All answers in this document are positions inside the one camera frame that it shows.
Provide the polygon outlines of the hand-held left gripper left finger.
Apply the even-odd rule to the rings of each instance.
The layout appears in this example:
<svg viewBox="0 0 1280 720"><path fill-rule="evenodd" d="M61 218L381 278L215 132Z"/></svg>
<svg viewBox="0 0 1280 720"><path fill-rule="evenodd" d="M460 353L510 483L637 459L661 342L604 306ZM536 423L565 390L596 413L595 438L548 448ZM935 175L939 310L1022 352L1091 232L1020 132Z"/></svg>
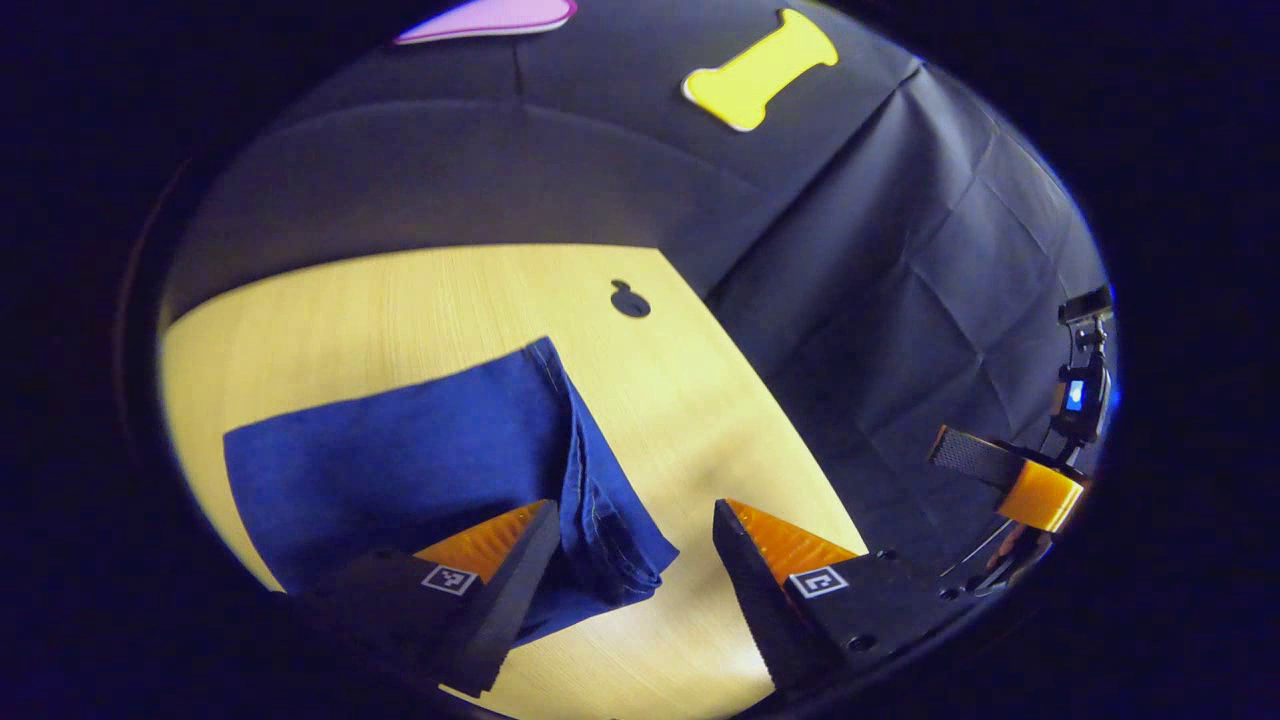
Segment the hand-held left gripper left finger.
<svg viewBox="0 0 1280 720"><path fill-rule="evenodd" d="M300 593L298 615L380 674L477 698L495 684L559 546L558 503L539 500L415 553L365 553Z"/></svg>

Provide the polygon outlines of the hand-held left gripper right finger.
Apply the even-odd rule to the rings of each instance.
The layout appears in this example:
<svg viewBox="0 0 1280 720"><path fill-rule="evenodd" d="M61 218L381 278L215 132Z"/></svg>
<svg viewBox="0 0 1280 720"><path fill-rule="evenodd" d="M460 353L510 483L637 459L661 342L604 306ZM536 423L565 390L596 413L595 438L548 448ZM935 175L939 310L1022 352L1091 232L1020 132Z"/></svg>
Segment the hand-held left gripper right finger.
<svg viewBox="0 0 1280 720"><path fill-rule="evenodd" d="M733 498L713 542L778 693L861 680L945 638L989 601L893 550L855 553Z"/></svg>

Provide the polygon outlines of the blue denim jeans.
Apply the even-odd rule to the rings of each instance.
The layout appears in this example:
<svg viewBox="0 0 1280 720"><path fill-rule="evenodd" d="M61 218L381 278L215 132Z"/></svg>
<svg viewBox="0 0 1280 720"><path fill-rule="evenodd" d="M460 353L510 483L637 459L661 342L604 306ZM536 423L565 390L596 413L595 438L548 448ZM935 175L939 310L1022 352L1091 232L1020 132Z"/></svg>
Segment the blue denim jeans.
<svg viewBox="0 0 1280 720"><path fill-rule="evenodd" d="M678 557L548 338L241 427L223 443L239 516L289 593L369 551L412 553L552 500L559 548L520 630L527 644L649 600Z"/></svg>

